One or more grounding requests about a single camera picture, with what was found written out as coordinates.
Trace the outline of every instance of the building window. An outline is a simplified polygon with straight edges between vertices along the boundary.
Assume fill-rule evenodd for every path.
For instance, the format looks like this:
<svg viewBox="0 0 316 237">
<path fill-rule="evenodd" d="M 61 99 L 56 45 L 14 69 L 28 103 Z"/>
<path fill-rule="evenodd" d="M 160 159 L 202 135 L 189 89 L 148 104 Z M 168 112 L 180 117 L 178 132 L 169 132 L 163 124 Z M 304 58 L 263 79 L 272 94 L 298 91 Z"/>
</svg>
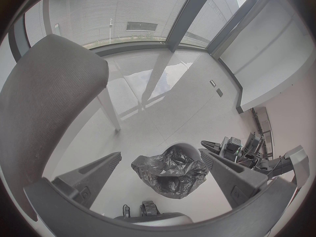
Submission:
<svg viewBox="0 0 316 237">
<path fill-rule="evenodd" d="M 126 30 L 132 31 L 132 30 L 138 30 L 138 31 L 152 31 L 154 32 L 156 30 L 158 24 L 153 23 L 145 23 L 145 22 L 127 22 Z"/>
</svg>

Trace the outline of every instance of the tile floor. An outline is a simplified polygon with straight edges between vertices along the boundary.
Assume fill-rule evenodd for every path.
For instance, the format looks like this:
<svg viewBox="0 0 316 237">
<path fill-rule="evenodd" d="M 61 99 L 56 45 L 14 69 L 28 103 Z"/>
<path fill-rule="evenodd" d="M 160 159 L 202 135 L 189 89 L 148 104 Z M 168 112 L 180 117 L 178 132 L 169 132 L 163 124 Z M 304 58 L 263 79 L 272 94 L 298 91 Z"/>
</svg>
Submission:
<svg viewBox="0 0 316 237">
<path fill-rule="evenodd" d="M 226 70 L 208 53 L 191 50 L 135 51 L 104 59 L 121 131 L 115 132 L 99 109 L 66 150 L 54 176 L 121 151 L 122 161 L 91 210 L 114 218 L 128 204 L 131 215 L 139 216 L 141 202 L 153 200 L 160 212 L 182 212 L 194 222 L 231 210 L 211 174 L 196 191 L 177 200 L 154 192 L 131 168 L 139 155 L 160 154 L 175 141 L 202 148 L 201 140 L 221 142 L 224 136 L 234 136 L 245 142 L 256 131 L 251 114 L 239 115 L 235 109 L 239 89 Z"/>
</svg>

